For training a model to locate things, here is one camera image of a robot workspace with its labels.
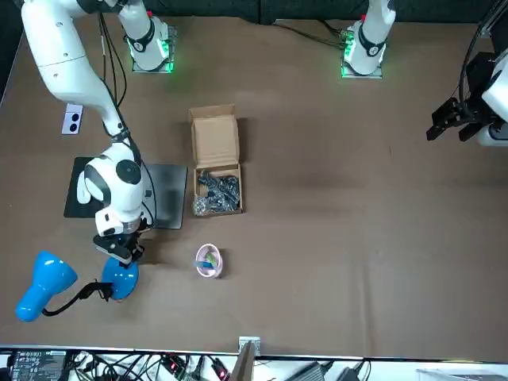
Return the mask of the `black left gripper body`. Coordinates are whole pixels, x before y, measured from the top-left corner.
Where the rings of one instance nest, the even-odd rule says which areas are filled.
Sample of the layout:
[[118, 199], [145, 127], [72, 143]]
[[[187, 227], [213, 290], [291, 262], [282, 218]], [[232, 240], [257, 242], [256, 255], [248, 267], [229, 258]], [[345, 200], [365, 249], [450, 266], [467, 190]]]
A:
[[460, 101], [460, 116], [465, 120], [490, 120], [495, 113], [483, 100], [482, 95], [491, 81], [496, 54], [478, 52], [465, 67], [467, 90]]

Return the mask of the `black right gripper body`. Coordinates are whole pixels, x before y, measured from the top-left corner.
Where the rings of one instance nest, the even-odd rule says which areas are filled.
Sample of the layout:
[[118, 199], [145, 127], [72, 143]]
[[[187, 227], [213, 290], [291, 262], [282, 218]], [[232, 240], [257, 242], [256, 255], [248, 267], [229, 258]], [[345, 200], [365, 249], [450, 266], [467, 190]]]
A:
[[138, 261], [145, 251], [139, 243], [139, 237], [138, 232], [105, 237], [95, 235], [93, 243], [97, 250], [118, 260], [122, 265], [130, 265], [132, 262]]

